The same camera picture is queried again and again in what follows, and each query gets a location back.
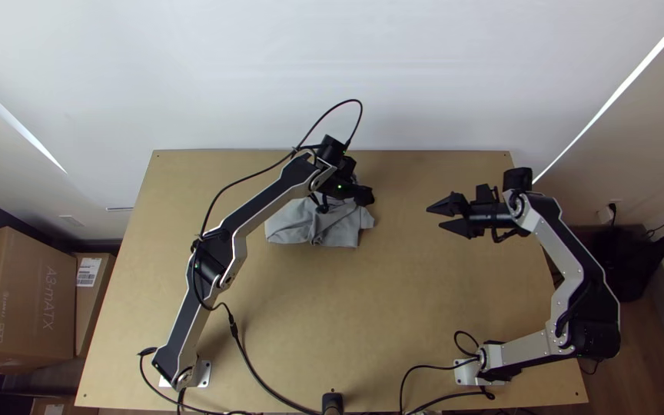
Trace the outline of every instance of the wooden table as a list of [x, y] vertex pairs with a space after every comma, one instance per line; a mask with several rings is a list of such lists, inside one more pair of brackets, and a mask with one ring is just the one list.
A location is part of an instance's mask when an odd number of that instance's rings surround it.
[[[174, 410], [138, 372], [136, 353], [168, 338], [186, 290], [189, 247], [211, 199], [281, 151], [156, 151], [111, 277], [78, 391], [77, 405]], [[495, 151], [352, 151], [361, 183], [373, 188], [374, 229], [358, 249], [276, 245], [262, 227], [247, 239], [237, 281], [219, 298], [232, 309], [253, 365], [273, 388], [318, 409], [322, 393], [344, 394], [346, 410], [398, 410], [401, 377], [414, 364], [462, 357], [455, 330], [477, 340], [512, 340], [541, 327], [553, 284], [536, 239], [468, 241], [437, 227], [425, 208], [450, 191], [474, 198], [477, 184], [501, 185], [511, 157]], [[278, 170], [225, 192], [209, 227], [254, 196]], [[223, 312], [212, 314], [199, 354], [213, 362], [206, 389], [186, 402], [211, 410], [284, 412], [252, 378]], [[158, 373], [146, 362], [148, 378]], [[575, 360], [524, 370], [496, 400], [464, 397], [434, 409], [534, 407], [587, 401]], [[465, 391], [450, 371], [407, 381], [405, 407]], [[175, 397], [171, 389], [163, 389]]]

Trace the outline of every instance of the wooden floor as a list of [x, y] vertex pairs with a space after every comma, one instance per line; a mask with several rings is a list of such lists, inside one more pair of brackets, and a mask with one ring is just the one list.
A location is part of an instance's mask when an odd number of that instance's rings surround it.
[[[530, 409], [540, 415], [664, 414], [664, 330], [649, 295], [622, 304], [621, 331], [619, 355], [596, 374], [583, 374], [589, 403]], [[580, 363], [587, 370], [594, 364]]]

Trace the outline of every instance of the gray cloth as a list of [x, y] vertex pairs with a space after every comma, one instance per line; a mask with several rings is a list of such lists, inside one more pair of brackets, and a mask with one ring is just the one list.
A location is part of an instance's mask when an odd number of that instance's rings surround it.
[[310, 198], [288, 202], [265, 221], [265, 238], [275, 244], [311, 242], [326, 247], [357, 247], [360, 229], [370, 229], [375, 223], [368, 210], [352, 199], [330, 199], [326, 214], [318, 214], [316, 209]]

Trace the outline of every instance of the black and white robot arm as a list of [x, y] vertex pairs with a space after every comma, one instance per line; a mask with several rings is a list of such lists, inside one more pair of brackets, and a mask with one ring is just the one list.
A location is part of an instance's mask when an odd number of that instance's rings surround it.
[[[485, 342], [476, 353], [478, 360], [455, 369], [458, 384], [504, 384], [525, 367], [573, 357], [605, 359], [619, 352], [619, 302], [606, 285], [603, 269], [563, 223], [555, 199], [532, 192], [531, 181], [530, 169], [509, 170], [504, 173], [504, 202], [496, 188], [482, 184], [475, 201], [451, 193], [427, 208], [462, 215], [440, 227], [469, 239], [483, 236], [486, 228], [497, 243], [533, 234], [564, 277], [552, 295], [545, 327], [506, 343]], [[498, 235], [497, 229], [509, 230]]]
[[186, 269], [187, 290], [168, 336], [152, 364], [175, 390], [206, 387], [211, 362], [197, 356], [197, 342], [217, 296], [233, 283], [247, 257], [245, 237], [292, 199], [315, 191], [325, 196], [354, 198], [361, 206], [374, 202], [372, 190], [354, 183], [355, 160], [345, 156], [347, 144], [326, 136], [317, 153], [299, 154], [283, 167], [281, 176], [216, 228], [192, 244]]

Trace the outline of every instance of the cardboard box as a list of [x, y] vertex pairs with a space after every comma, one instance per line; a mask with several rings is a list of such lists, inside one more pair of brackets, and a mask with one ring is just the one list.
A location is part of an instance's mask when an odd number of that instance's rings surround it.
[[98, 408], [75, 407], [74, 397], [35, 398], [30, 415], [97, 415]]
[[76, 260], [0, 229], [0, 373], [73, 358]]
[[111, 254], [76, 254], [76, 356], [86, 357], [104, 294], [117, 258]]
[[76, 407], [75, 397], [0, 393], [0, 415], [97, 415], [98, 408]]

